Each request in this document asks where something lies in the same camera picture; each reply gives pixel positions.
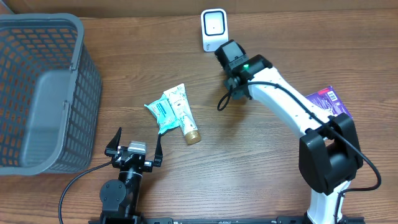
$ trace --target white arm segment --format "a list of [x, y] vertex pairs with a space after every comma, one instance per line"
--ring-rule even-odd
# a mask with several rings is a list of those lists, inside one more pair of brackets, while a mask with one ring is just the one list
[[[297, 90], [290, 86], [279, 74], [275, 67], [266, 68], [257, 72], [249, 82], [272, 82], [286, 88], [293, 93], [310, 111], [327, 123], [328, 116], [332, 115], [325, 110], [315, 106], [301, 95]], [[288, 94], [284, 91], [269, 85], [249, 85], [249, 93], [254, 100], [260, 101], [276, 114], [296, 135], [297, 138], [305, 135], [308, 128], [317, 129], [320, 124], [314, 119], [310, 119], [307, 114]]]
[[[319, 119], [327, 123], [329, 116], [332, 115], [325, 110], [315, 106], [309, 100], [301, 95], [297, 90], [290, 86], [279, 74], [278, 70], [273, 68], [266, 68], [254, 75], [254, 78], [249, 82], [271, 82], [277, 83], [293, 93], [298, 100], [300, 100], [311, 112], [315, 113]], [[307, 114], [288, 94], [284, 91], [268, 85], [249, 85], [249, 93], [254, 100], [260, 101], [268, 107], [274, 114], [276, 114], [296, 135], [301, 138], [305, 135], [305, 130], [308, 128], [317, 129], [320, 124], [314, 119], [310, 119]], [[307, 215], [314, 224], [334, 224], [335, 223], [335, 208], [337, 203], [338, 192], [347, 189], [350, 182], [343, 182], [337, 186], [334, 192], [330, 195], [320, 194], [311, 190], [311, 204], [307, 211]], [[341, 199], [338, 210], [338, 220], [342, 218], [341, 207], [343, 198]]]

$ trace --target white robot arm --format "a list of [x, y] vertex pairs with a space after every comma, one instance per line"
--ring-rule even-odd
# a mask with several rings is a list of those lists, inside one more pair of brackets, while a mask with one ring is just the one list
[[311, 204], [305, 219], [313, 224], [334, 224], [341, 220], [342, 203], [337, 207], [339, 192], [348, 188], [356, 171], [362, 167], [363, 160], [339, 140], [335, 139], [334, 143], [326, 147], [324, 139], [333, 136], [327, 133], [327, 128], [323, 125], [337, 130], [359, 149], [351, 118], [345, 114], [333, 117], [315, 106], [291, 87], [268, 60], [260, 55], [248, 59], [243, 48], [234, 40], [223, 44], [215, 55], [228, 76], [224, 85], [229, 89], [229, 97], [240, 98], [246, 95], [260, 101], [300, 140], [299, 168], [312, 188]]

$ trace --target gold cap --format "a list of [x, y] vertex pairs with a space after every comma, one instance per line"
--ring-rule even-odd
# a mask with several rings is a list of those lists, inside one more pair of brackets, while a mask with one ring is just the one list
[[195, 144], [201, 140], [200, 134], [198, 130], [193, 130], [188, 132], [185, 135], [185, 140], [188, 144]]

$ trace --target gray plastic bin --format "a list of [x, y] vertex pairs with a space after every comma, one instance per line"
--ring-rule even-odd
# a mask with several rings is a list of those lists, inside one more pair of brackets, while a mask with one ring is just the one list
[[101, 77], [83, 36], [71, 14], [0, 16], [0, 175], [89, 165]]

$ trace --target cable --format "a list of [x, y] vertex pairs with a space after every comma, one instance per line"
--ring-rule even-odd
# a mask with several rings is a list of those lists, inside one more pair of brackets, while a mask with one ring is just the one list
[[[340, 207], [340, 201], [341, 198], [345, 196], [345, 193], [347, 192], [365, 192], [365, 191], [371, 191], [371, 190], [376, 190], [380, 187], [381, 185], [381, 175], [380, 172], [378, 171], [378, 169], [376, 168], [376, 166], [370, 161], [370, 159], [368, 159], [360, 150], [358, 150], [355, 146], [353, 146], [347, 139], [345, 139], [343, 136], [341, 136], [337, 131], [335, 131], [333, 128], [329, 127], [329, 125], [327, 125], [326, 123], [324, 123], [321, 119], [319, 119], [314, 113], [312, 113], [295, 95], [293, 95], [293, 93], [291, 93], [290, 91], [288, 91], [287, 89], [285, 89], [284, 87], [280, 86], [279, 84], [276, 83], [271, 83], [271, 82], [249, 82], [249, 83], [245, 83], [243, 85], [240, 85], [236, 88], [232, 89], [232, 86], [230, 86], [228, 92], [220, 99], [220, 102], [218, 102], [218, 106], [217, 106], [217, 110], [218, 111], [222, 111], [223, 109], [226, 108], [226, 105], [229, 103], [229, 99], [231, 98], [231, 95], [233, 94], [233, 92], [237, 91], [237, 90], [241, 90], [243, 88], [247, 88], [249, 85], [270, 85], [270, 86], [274, 86], [275, 88], [278, 88], [282, 91], [284, 91], [286, 94], [288, 94], [294, 101], [296, 101], [296, 103], [303, 108], [303, 110], [308, 113], [310, 115], [311, 118], [313, 118], [315, 121], [317, 121], [318, 123], [320, 123], [324, 128], [326, 128], [329, 132], [331, 132], [333, 134], [334, 138], [339, 139], [340, 141], [344, 142], [346, 145], [348, 145], [350, 148], [352, 148], [360, 157], [362, 157], [362, 159], [372, 168], [373, 172], [376, 175], [377, 178], [377, 183], [375, 185], [373, 185], [372, 187], [363, 187], [363, 188], [352, 188], [352, 189], [345, 189], [342, 190], [341, 192], [338, 193], [338, 197], [337, 197], [337, 203], [336, 203], [336, 208], [335, 208], [335, 223], [338, 224], [338, 209]], [[222, 108], [220, 108], [220, 105], [222, 104], [222, 102], [225, 100], [225, 98], [227, 98], [226, 103], [224, 104], [224, 106]]]
[[92, 172], [92, 171], [94, 171], [94, 170], [98, 170], [98, 169], [100, 169], [100, 168], [102, 168], [102, 167], [106, 167], [106, 166], [112, 164], [113, 161], [114, 161], [114, 160], [111, 160], [110, 162], [107, 162], [107, 163], [105, 163], [105, 164], [102, 164], [102, 165], [99, 165], [99, 166], [97, 166], [97, 167], [94, 167], [94, 168], [91, 168], [91, 169], [89, 169], [89, 170], [86, 170], [86, 171], [82, 172], [81, 174], [77, 175], [75, 178], [73, 178], [73, 179], [69, 182], [69, 184], [67, 185], [67, 187], [65, 187], [65, 190], [63, 190], [63, 192], [62, 192], [62, 195], [61, 195], [61, 198], [60, 198], [60, 203], [59, 203], [59, 205], [58, 205], [58, 219], [60, 220], [60, 224], [63, 224], [63, 221], [62, 221], [62, 212], [61, 212], [63, 198], [64, 198], [65, 195], [67, 194], [67, 191], [69, 190], [70, 186], [72, 186], [72, 184], [73, 184], [76, 180], [78, 180], [80, 177], [83, 177], [84, 175], [86, 175], [86, 174], [88, 174], [89, 172]]

